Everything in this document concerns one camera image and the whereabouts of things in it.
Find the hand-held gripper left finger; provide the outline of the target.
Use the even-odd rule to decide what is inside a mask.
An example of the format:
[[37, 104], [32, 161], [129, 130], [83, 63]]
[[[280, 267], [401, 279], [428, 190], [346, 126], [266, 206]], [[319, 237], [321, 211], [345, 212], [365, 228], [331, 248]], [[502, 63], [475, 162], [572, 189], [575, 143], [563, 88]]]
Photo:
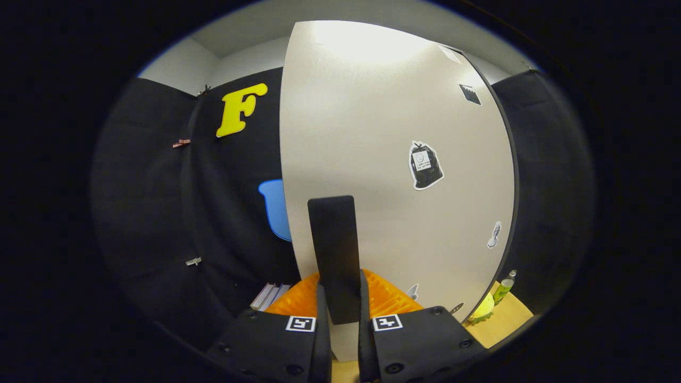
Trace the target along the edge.
[[245, 310], [207, 356], [235, 382], [330, 382], [333, 352], [325, 289], [318, 272], [267, 310]]

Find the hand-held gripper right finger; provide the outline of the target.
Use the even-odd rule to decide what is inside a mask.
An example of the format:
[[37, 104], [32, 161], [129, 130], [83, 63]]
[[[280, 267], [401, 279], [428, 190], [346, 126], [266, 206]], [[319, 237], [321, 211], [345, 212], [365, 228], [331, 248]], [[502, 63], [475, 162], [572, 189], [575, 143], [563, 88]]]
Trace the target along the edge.
[[487, 349], [442, 306], [371, 315], [371, 289], [359, 272], [360, 382], [446, 382], [479, 362]]

